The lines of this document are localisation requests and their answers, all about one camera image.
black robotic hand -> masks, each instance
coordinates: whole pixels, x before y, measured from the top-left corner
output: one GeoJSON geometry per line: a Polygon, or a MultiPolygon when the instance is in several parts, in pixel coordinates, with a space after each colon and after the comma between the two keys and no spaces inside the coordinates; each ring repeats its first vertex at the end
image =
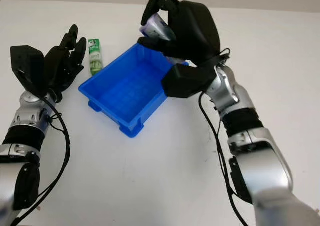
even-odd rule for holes
{"type": "Polygon", "coordinates": [[[141,24],[159,12],[168,11],[168,25],[175,41],[141,37],[138,43],[165,56],[191,60],[198,68],[176,64],[162,80],[169,97],[188,98],[204,91],[216,78],[214,66],[228,59],[220,56],[220,38],[208,8],[196,2],[178,0],[149,0],[141,24]]]}
{"type": "Polygon", "coordinates": [[[45,57],[30,46],[11,47],[12,71],[25,90],[40,97],[51,93],[56,103],[62,100],[62,92],[84,69],[87,40],[83,37],[77,43],[77,37],[78,27],[74,24],[60,46],[53,47],[45,57]]]}

small bottle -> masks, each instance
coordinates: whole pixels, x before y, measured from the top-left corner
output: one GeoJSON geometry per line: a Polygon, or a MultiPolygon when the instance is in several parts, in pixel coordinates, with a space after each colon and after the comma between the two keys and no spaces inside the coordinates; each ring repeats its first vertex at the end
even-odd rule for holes
{"type": "MultiPolygon", "coordinates": [[[[166,22],[155,13],[146,22],[145,26],[140,28],[140,32],[152,39],[162,39],[166,41],[176,40],[175,32],[166,24],[166,22]]],[[[184,64],[185,61],[180,58],[166,57],[173,65],[184,64]]]]}
{"type": "Polygon", "coordinates": [[[99,39],[89,39],[89,60],[90,60],[90,72],[92,76],[103,69],[102,55],[100,53],[100,41],[99,39]]]}

robot forearm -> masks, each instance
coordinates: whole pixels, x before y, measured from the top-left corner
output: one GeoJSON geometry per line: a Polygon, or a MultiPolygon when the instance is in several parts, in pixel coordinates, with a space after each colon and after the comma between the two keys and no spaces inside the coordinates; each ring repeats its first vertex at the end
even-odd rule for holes
{"type": "MultiPolygon", "coordinates": [[[[46,96],[53,105],[49,94],[46,96]]],[[[40,150],[52,113],[42,100],[25,91],[0,146],[0,226],[9,226],[39,195],[40,150]]]]}
{"type": "Polygon", "coordinates": [[[320,217],[299,201],[290,168],[270,131],[259,120],[248,92],[232,70],[215,67],[216,79],[206,94],[214,102],[234,157],[229,161],[237,193],[253,204],[257,226],[320,225],[320,217]]]}

blue plastic crate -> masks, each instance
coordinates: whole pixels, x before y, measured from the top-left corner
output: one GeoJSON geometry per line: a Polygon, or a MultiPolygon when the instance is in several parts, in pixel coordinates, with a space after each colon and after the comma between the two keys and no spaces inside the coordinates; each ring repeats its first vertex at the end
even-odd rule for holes
{"type": "Polygon", "coordinates": [[[102,111],[133,138],[166,100],[161,80],[172,66],[162,53],[135,44],[79,91],[89,98],[92,109],[102,111]]]}

robotic hand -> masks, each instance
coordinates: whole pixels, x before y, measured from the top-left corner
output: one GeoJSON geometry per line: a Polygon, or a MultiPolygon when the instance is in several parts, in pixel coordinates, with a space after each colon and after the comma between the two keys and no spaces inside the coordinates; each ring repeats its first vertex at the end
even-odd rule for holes
{"type": "MultiPolygon", "coordinates": [[[[174,65],[162,80],[164,92],[176,98],[203,92],[200,103],[204,93],[212,99],[229,137],[233,184],[237,195],[253,204],[256,225],[320,225],[319,215],[292,193],[293,177],[287,162],[270,131],[259,120],[248,92],[225,65],[229,55],[221,55],[219,34],[208,8],[189,1],[149,0],[141,24],[144,26],[159,10],[168,11],[168,26],[176,40],[142,37],[138,43],[163,52],[165,56],[188,59],[197,65],[174,65]]],[[[202,107],[201,110],[209,119],[202,107]]],[[[219,145],[218,135],[214,133],[219,145]]],[[[227,187],[231,205],[241,223],[247,225],[230,191],[233,192],[227,187]]]]}
{"type": "Polygon", "coordinates": [[[73,25],[60,46],[53,47],[45,57],[30,46],[10,49],[12,71],[26,91],[20,97],[20,108],[0,146],[0,226],[16,226],[29,215],[53,190],[68,164],[69,134],[55,104],[61,102],[62,92],[84,68],[81,64],[87,41],[83,37],[77,43],[77,36],[78,27],[73,25]],[[52,112],[63,127],[65,160],[57,178],[35,203],[39,198],[40,150],[52,112]],[[21,210],[29,207],[27,213],[17,218],[21,210]]]}

